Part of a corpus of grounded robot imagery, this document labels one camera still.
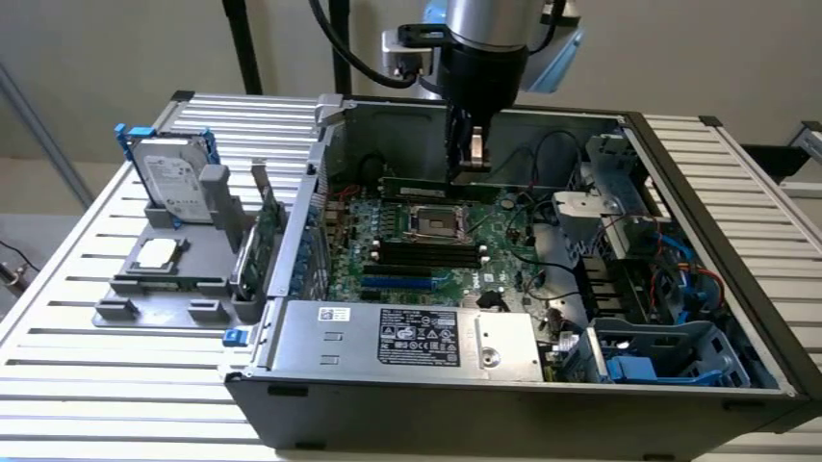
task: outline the power supply label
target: power supply label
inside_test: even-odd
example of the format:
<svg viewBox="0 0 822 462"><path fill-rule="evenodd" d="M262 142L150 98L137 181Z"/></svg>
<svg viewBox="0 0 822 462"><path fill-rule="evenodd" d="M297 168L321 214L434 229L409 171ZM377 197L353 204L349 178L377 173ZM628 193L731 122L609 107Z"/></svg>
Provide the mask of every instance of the power supply label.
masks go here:
<svg viewBox="0 0 822 462"><path fill-rule="evenodd" d="M384 364L458 368L458 314L453 311L381 310L377 358Z"/></svg>

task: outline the robotic arm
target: robotic arm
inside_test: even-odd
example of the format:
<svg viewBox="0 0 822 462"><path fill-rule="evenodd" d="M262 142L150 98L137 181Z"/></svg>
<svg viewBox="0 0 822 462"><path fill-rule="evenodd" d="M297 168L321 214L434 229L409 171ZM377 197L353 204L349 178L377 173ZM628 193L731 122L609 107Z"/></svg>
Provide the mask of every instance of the robotic arm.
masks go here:
<svg viewBox="0 0 822 462"><path fill-rule="evenodd" d="M545 0L450 0L446 24L401 26L408 48L438 48L436 92L448 102L448 181L492 170L486 140L493 116L517 99L529 42Z"/></svg>
<svg viewBox="0 0 822 462"><path fill-rule="evenodd" d="M320 0L310 0L316 16ZM378 74L341 49L328 21L318 17L337 52L376 82L409 88L414 81L448 104L446 156L449 183L465 184L492 171L486 148L494 115L514 105L530 55L552 42L568 0L448 0L445 24L406 24L384 33L384 64L394 77ZM548 17L549 31L529 44Z"/></svg>

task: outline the metal workbench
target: metal workbench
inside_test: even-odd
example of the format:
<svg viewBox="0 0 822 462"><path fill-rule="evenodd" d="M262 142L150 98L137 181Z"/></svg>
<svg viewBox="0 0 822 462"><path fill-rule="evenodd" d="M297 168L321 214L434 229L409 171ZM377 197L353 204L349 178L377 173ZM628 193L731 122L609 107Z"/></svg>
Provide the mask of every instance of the metal workbench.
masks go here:
<svg viewBox="0 0 822 462"><path fill-rule="evenodd" d="M198 94L173 102L158 128L216 131L232 192L248 210L250 173L265 158L278 199L292 203L316 139L317 100ZM672 157L808 352L822 365L822 261L816 228L723 128L649 116ZM113 156L117 154L113 142ZM41 459L333 459L258 442L221 382L220 330L101 329L94 303L147 224L146 192L125 165L0 324L0 457ZM413 460L410 456L345 456ZM822 420L785 435L737 438L703 462L819 461Z"/></svg>

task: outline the white wall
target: white wall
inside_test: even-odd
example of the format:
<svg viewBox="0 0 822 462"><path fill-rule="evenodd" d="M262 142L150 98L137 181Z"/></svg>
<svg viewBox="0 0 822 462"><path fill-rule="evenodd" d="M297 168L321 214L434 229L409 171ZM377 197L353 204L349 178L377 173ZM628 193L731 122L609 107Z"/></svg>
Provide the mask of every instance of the white wall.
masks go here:
<svg viewBox="0 0 822 462"><path fill-rule="evenodd" d="M249 0L268 92L333 91L330 47L305 0ZM354 47L424 0L354 0ZM561 91L522 102L716 115L737 138L785 142L822 119L822 1L580 0L589 31ZM0 59L73 159L118 162L117 122L149 123L177 89L242 92L221 0L0 0ZM356 73L360 93L398 94ZM41 156L0 105L0 156Z"/></svg>

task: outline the blue cable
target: blue cable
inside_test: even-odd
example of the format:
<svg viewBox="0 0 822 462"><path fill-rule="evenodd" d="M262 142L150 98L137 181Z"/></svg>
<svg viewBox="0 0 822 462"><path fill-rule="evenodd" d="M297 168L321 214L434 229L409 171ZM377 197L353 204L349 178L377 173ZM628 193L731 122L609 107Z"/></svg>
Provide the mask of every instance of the blue cable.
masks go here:
<svg viewBox="0 0 822 462"><path fill-rule="evenodd" d="M695 260L695 250L692 250L689 247L687 247L684 244L681 244L675 238L667 236L665 234L660 234L660 233L655 233L655 238L663 239L663 242L665 244L671 245L677 250L680 250L683 252L683 254L685 255L685 259L689 262L692 260Z"/></svg>

